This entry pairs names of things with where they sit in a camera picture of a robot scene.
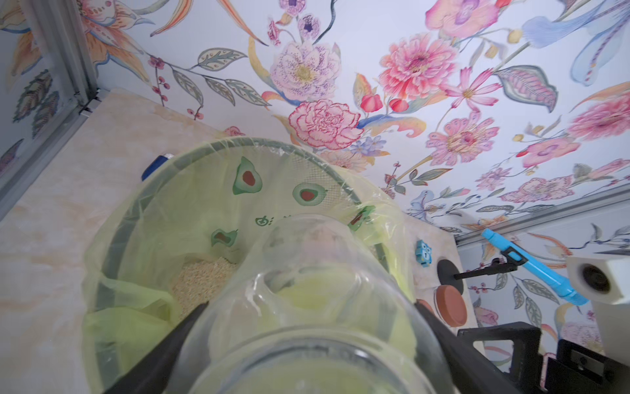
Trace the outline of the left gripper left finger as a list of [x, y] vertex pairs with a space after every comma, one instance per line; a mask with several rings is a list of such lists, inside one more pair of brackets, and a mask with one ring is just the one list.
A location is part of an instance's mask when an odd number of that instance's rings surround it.
[[208, 305], [209, 302], [206, 301], [195, 307], [152, 351], [105, 393], [163, 393], [185, 340]]

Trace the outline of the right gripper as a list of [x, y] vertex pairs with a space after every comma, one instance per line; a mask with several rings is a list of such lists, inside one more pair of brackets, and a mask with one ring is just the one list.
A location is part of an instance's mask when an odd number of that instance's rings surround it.
[[[510, 372], [501, 372], [492, 363], [491, 367], [507, 378], [519, 393], [540, 392], [540, 328], [523, 322], [507, 323], [490, 328], [461, 329], [458, 337], [469, 344], [510, 341], [513, 345]], [[547, 361], [544, 372], [542, 390], [546, 393], [630, 394], [627, 365], [571, 341], [558, 342], [556, 358]]]

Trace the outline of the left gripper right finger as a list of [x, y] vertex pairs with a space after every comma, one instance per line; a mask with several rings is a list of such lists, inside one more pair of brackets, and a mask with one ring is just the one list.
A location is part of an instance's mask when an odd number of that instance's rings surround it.
[[441, 345], [454, 385], [461, 393], [519, 393], [510, 379], [478, 350], [452, 333], [421, 303], [415, 305]]

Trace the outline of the clear jar with rice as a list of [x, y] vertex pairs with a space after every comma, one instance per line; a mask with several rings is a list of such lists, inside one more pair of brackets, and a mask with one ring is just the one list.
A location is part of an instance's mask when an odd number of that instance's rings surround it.
[[451, 393], [440, 344], [351, 230], [285, 218], [185, 340], [170, 393]]

